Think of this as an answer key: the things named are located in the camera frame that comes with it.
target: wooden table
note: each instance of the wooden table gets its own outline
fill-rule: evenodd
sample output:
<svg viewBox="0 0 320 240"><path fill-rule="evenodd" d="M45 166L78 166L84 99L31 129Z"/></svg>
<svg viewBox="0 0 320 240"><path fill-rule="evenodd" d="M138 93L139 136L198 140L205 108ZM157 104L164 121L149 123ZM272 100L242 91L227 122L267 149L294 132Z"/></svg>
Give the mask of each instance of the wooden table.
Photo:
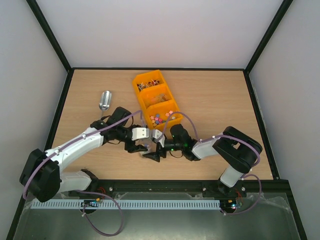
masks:
<svg viewBox="0 0 320 240"><path fill-rule="evenodd" d="M74 71L64 104L53 147L61 145L83 132L101 117L98 107L103 91L112 92L111 115L121 106L130 112L140 109L132 80L146 70L82 70ZM233 126L248 136L263 142L242 71L161 71L180 108L194 122L199 137L206 139ZM140 124L139 117L134 118ZM195 137L186 118L181 122L191 137ZM73 162L66 172L86 168L99 179L118 180L216 180L228 163L221 156L200 161L174 158L168 154L160 163L142 158L139 153L127 153L124 143L105 144ZM261 179L273 179L266 152L252 173Z"/></svg>

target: gray wall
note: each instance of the gray wall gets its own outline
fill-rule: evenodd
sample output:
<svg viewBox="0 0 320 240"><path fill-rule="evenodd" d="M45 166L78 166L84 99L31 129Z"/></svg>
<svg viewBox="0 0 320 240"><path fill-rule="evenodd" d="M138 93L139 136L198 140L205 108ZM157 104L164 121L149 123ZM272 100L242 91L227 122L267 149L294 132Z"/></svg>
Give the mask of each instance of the gray wall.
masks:
<svg viewBox="0 0 320 240"><path fill-rule="evenodd" d="M295 0L250 74L308 239L320 221L320 1Z"/></svg>
<svg viewBox="0 0 320 240"><path fill-rule="evenodd" d="M73 67L244 68L282 0L38 0Z"/></svg>
<svg viewBox="0 0 320 240"><path fill-rule="evenodd" d="M43 149L66 71L25 0L0 1L0 239L22 195L30 151Z"/></svg>

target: orange bin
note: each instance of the orange bin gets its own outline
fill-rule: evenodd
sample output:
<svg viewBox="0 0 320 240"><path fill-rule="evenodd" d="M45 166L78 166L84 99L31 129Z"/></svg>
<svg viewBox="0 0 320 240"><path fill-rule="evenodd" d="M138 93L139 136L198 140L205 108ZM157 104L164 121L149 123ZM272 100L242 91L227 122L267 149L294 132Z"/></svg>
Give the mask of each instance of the orange bin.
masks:
<svg viewBox="0 0 320 240"><path fill-rule="evenodd" d="M137 75L132 81L132 85L149 129L162 131L165 123L154 125L151 116L156 117L159 114L162 120L167 121L166 114L169 111L180 111L164 76L160 70L146 72ZM175 119L169 120L167 128L179 124L183 118L179 113L174 114L173 117Z"/></svg>

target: purple cable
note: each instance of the purple cable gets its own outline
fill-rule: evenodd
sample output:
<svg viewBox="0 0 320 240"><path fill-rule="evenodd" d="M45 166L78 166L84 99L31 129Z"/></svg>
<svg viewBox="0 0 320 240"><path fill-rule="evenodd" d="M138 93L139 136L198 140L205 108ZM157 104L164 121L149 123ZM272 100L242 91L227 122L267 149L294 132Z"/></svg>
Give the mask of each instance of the purple cable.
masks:
<svg viewBox="0 0 320 240"><path fill-rule="evenodd" d="M141 110L138 110L138 111L135 111L134 113L130 114L129 116L126 116L126 117L122 118L120 121L117 121L117 122L115 122L114 124L111 124L110 126L106 126L106 127L102 128L102 129L99 129L99 130L96 130L96 131L93 131L93 132L88 133L85 137L90 137L90 136L92 136L92 135L94 135L94 134L96 134L96 133L100 133L100 132L103 132L103 131L108 130L108 129L110 129L110 128L113 128L114 126L116 126L116 125L124 122L125 120L133 117L134 115L136 115L136 114L138 114L138 113L140 113L140 118L143 119L142 111L141 111ZM80 137L78 137L78 138L76 138L76 139L68 142L66 145L64 145L64 146L62 146L61 148L59 148L59 152L63 151L64 149L66 149L66 148L69 147L70 145L78 142L78 141L81 140L81 139L84 139L84 138L83 138L82 136L80 136ZM43 165L45 165L46 162L48 162L49 159L51 159L51 158L54 157L55 155L57 155L56 152L54 152L53 154L51 154L50 156L48 156L46 159L44 159L44 160L39 164L39 166L36 167L36 169L33 171L33 173L30 175L28 181L26 182L26 184L25 184L25 186L24 186L23 193L22 193L22 196L23 196L23 198L24 198L25 200L27 200L27 191L28 191L28 188L29 188L29 186L30 186L31 181L34 179L35 175L36 175L37 172L43 167Z"/></svg>
<svg viewBox="0 0 320 240"><path fill-rule="evenodd" d="M167 125L168 125L169 119L171 119L171 117L172 117L173 114L181 114L181 115L185 116L185 117L189 120L189 122L191 123L191 125L192 125L192 127L193 127L194 134L195 134L195 138L199 141L199 136L198 136L198 133L197 133L197 129L196 129L195 124L192 122L192 120L190 119L190 117L188 117L186 114L184 114L183 112L180 112L180 111L174 111L173 113L171 113L171 114L168 116L168 118L167 118L167 120L166 120L166 122L165 122L164 128L163 128L163 130L162 130L161 136L160 136L159 138L157 138L155 141L156 141L156 142L159 142L159 141L161 140L161 138L165 135L165 131L166 131L166 129L167 129Z"/></svg>
<svg viewBox="0 0 320 240"><path fill-rule="evenodd" d="M218 138L231 139L231 140L237 141L237 142L239 142L239 143L241 143L241 144L243 144L243 145L246 145L248 148L250 148L250 149L255 153L255 155L256 155L256 157L257 157L257 160L256 160L256 162L252 165L252 167L254 167L254 166L258 165L258 163L260 163L260 155L259 155L258 151L255 150L255 148L254 148L253 146L251 146L249 143L247 143L247 142L245 142L245 141L243 141L243 140L241 140L241 139L239 139L239 138L236 138L236 137L234 137L234 136L229 136L229 135L223 135L223 134L221 134L221 135L217 135L217 136L213 136L213 137L214 137L215 139L218 139ZM211 140L213 139L213 137L210 137L210 138L207 138L207 139L205 139L205 140L202 140L201 143L205 143L205 142L211 141Z"/></svg>
<svg viewBox="0 0 320 240"><path fill-rule="evenodd" d="M247 213L248 211L250 211L251 209L253 209L253 208L257 205L257 203L259 202L260 196L261 196L261 193L262 193L261 181L260 181L260 179L258 178L258 176L255 175L255 174L248 174L248 175L245 175L243 178L246 179L247 177L255 177L255 178L258 180L258 182L259 182L258 198L257 198L256 201L254 202L254 204L251 205L251 207L249 207L248 209L246 209L246 210L244 210L244 211L241 211L241 212L226 213L225 211L223 211L222 209L220 209L220 212L222 212L224 215L233 216L233 215L238 215L238 214Z"/></svg>
<svg viewBox="0 0 320 240"><path fill-rule="evenodd" d="M82 209L82 213L83 215L86 217L86 219L89 221L91 227L93 228L93 230L95 230L98 234L101 234L102 236L105 236L105 237L113 237L113 236L116 236L118 235L119 233L121 233L121 231L123 230L124 228L124 222L125 222L125 217L124 217L124 213L122 212L122 209L120 208L120 205L119 203L117 203L116 200L114 200L112 197L108 196L108 195L105 195L103 193L99 193L99 192L93 192L93 191L81 191L81 190L76 190L77 192L79 193L82 193L82 194L94 194L94 195L100 195L100 196L103 196L105 198L108 198L110 199L111 201L114 202L114 204L118 207L119 209L119 212L120 212L120 216L121 216L121 223L120 223L120 227L119 229L115 232L115 233L112 233L112 234L108 234L108 233L104 233L102 231L100 231L99 229L97 229L93 223L90 221L90 219L88 218L85 210L86 210L86 207L88 204L84 205L83 209Z"/></svg>

